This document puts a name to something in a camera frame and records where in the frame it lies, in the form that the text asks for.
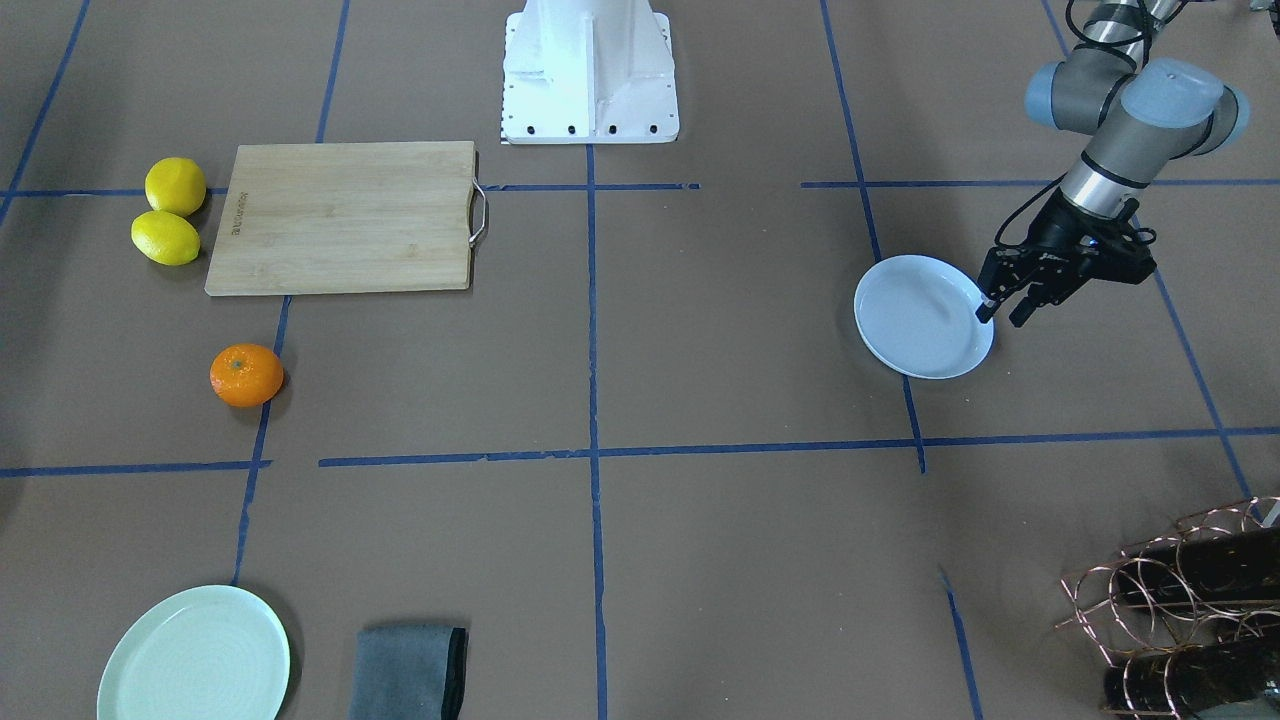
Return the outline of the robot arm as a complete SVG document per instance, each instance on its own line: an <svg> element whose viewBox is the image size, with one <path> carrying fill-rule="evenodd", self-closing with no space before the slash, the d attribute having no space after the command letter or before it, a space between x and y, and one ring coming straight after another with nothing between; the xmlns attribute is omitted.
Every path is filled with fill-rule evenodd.
<svg viewBox="0 0 1280 720"><path fill-rule="evenodd" d="M1152 58L1179 1L1101 1L1071 23L1076 45L1027 86L1027 115L1088 137L1074 164L1032 197L1038 213L1021 242L996 237L977 287L978 322L1010 299L1014 325L1059 306L1089 281L1140 284L1155 273L1156 233L1133 219L1142 193L1179 158L1238 138L1251 118L1245 95L1199 67Z"/></svg>

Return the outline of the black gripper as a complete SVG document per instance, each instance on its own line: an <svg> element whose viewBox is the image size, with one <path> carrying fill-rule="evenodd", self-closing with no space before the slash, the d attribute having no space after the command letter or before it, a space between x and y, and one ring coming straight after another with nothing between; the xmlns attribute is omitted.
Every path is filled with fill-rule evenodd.
<svg viewBox="0 0 1280 720"><path fill-rule="evenodd" d="M1047 197L1020 243L1004 242L1005 231L1036 200ZM1068 299L1087 281L1139 284L1157 268L1149 246L1156 233L1132 224L1139 208L1125 199L1116 217L1096 217L1073 202L1061 190L1043 188L1025 201L997 229L978 275L979 323L987 324L1015 293L1027 291L1010 313L1023 328L1042 307Z"/></svg>

